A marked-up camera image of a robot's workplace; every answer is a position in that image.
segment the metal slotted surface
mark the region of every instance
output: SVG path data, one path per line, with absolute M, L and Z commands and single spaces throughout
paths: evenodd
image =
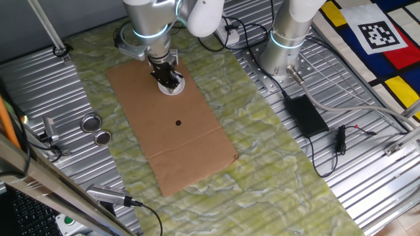
M 63 63 L 47 49 L 1 65 L 0 77 L 34 132 L 43 132 L 42 116 L 54 119 L 60 134 L 56 145 L 72 153 L 56 163 L 61 171 L 83 189 L 91 184 L 123 187 L 108 147 L 97 146 L 95 134 L 80 129 L 81 118 L 93 110 L 72 63 Z M 115 213 L 129 229 L 140 228 L 131 208 L 115 206 Z
M 281 1 L 276 1 L 275 9 L 280 5 Z M 229 1 L 225 4 L 225 13 L 239 18 L 244 24 L 258 23 L 266 29 L 271 27 L 269 1 Z M 241 40 L 234 47 L 246 46 L 242 27 L 239 28 L 238 33 L 241 35 Z M 264 37 L 262 30 L 254 26 L 247 27 L 247 35 L 250 43 Z M 264 48 L 263 45 L 258 47 L 260 50 Z M 312 150 L 309 142 L 302 136 L 285 110 L 280 92 L 271 93 L 264 87 L 243 58 L 242 51 L 233 51 L 233 53 L 300 147 L 308 157 L 311 157 Z M 372 89 L 367 88 L 350 73 L 327 49 L 307 41 L 303 45 L 301 55 L 323 74 L 312 67 L 310 69 L 298 68 L 303 75 L 307 74 L 304 76 L 305 83 L 317 101 L 330 107 L 349 107 L 366 103 L 381 106 Z M 300 86 L 295 83 L 282 86 L 291 97 L 304 94 Z M 314 160 L 320 173 L 327 173 L 332 168 L 338 126 L 359 125 L 365 130 L 378 133 L 378 136 L 372 137 L 356 129 L 347 129 L 347 152 L 344 156 L 339 156 L 336 171 L 325 179 L 366 235 L 374 234 L 385 224 L 416 205 L 418 201 L 404 202 L 404 200 L 408 199 L 420 186 L 419 153 L 412 152 L 400 157 L 397 153 L 397 157 L 390 158 L 383 151 L 393 141 L 402 137 L 397 134 L 402 130 L 395 124 L 392 117 L 388 115 L 383 117 L 382 113 L 370 110 L 342 113 L 320 109 L 318 111 L 330 129 L 329 132 L 312 138 Z

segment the orange pole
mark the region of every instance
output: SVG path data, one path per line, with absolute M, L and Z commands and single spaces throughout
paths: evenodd
M 16 133 L 14 132 L 13 124 L 11 121 L 11 117 L 7 111 L 6 105 L 3 99 L 0 96 L 0 118 L 3 122 L 3 126 L 5 127 L 7 138 L 18 148 L 20 148 L 20 144 L 18 138 L 16 137 Z

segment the round lid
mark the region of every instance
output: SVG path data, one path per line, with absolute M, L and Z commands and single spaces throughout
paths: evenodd
M 91 113 L 85 115 L 81 122 L 80 122 L 80 128 L 83 130 L 83 132 L 95 132 L 100 129 L 102 126 L 102 118 L 100 118 L 99 115 Z
M 109 144 L 111 142 L 111 139 L 112 139 L 111 133 L 105 130 L 101 130 L 97 132 L 97 134 L 95 134 L 94 136 L 94 142 L 98 146 L 105 146 Z

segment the cardboard sheet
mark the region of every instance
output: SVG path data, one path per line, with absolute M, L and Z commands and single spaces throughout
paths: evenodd
M 175 96 L 158 89 L 151 71 L 133 60 L 106 73 L 167 197 L 227 167 L 238 153 L 182 63 L 177 71 L 186 84 Z

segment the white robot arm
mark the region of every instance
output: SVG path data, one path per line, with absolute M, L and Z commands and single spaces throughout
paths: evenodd
M 152 76 L 169 95 L 181 92 L 184 80 L 177 65 L 177 51 L 170 50 L 170 27 L 180 20 L 196 37 L 211 35 L 222 18 L 224 0 L 123 0 L 140 46 L 128 45 L 118 32 L 115 45 L 126 55 L 153 65 Z

